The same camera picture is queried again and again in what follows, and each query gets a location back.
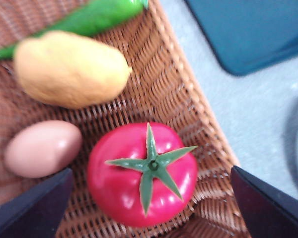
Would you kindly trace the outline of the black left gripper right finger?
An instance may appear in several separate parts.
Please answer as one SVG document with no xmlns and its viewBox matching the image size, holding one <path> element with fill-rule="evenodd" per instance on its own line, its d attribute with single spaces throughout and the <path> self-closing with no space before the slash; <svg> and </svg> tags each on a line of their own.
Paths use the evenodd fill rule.
<svg viewBox="0 0 298 238">
<path fill-rule="evenodd" d="M 231 185 L 246 227 L 253 238 L 298 238 L 298 200 L 238 166 Z"/>
</svg>

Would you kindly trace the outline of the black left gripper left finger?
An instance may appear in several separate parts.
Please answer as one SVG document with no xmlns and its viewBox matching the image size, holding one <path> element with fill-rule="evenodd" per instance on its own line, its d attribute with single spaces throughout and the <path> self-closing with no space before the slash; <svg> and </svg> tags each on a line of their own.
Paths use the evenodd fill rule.
<svg viewBox="0 0 298 238">
<path fill-rule="evenodd" d="M 0 238 L 54 238 L 72 188 L 66 168 L 0 205 Z"/>
</svg>

